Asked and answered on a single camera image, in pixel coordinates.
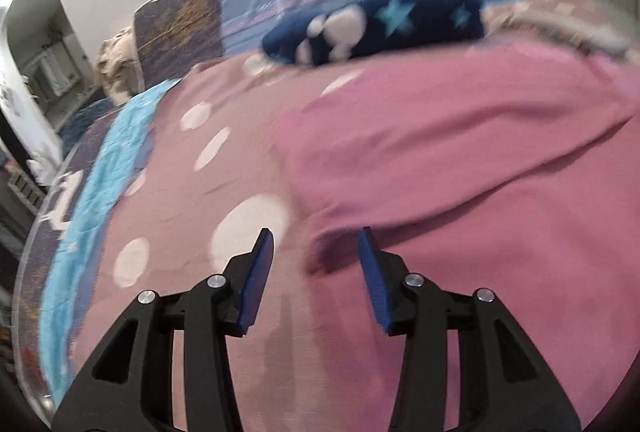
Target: pink fabric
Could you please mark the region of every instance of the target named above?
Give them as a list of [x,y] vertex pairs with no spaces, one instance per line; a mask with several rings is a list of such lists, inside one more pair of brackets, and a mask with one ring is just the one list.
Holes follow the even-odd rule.
[[[322,266],[372,225],[442,288],[492,287],[584,425],[640,344],[640,124],[615,75],[520,44],[365,72],[274,128]],[[309,285],[348,429],[388,423],[402,341],[375,327],[358,265]]]

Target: beige cloth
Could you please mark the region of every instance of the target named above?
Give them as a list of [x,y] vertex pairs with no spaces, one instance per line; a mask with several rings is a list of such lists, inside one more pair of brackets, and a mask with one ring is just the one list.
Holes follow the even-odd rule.
[[104,93],[116,105],[127,102],[131,96],[145,89],[131,27],[124,28],[102,43],[97,68]]

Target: star print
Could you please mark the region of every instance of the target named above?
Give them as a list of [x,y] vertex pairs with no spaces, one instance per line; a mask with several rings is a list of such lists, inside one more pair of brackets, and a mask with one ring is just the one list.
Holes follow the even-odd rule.
[[453,12],[451,20],[453,21],[453,27],[455,29],[465,28],[469,24],[471,13],[466,10],[466,4],[462,4]]
[[409,19],[409,13],[415,4],[401,4],[400,0],[390,0],[386,7],[378,9],[376,18],[385,25],[385,35],[388,38],[396,31],[407,36],[414,25]]

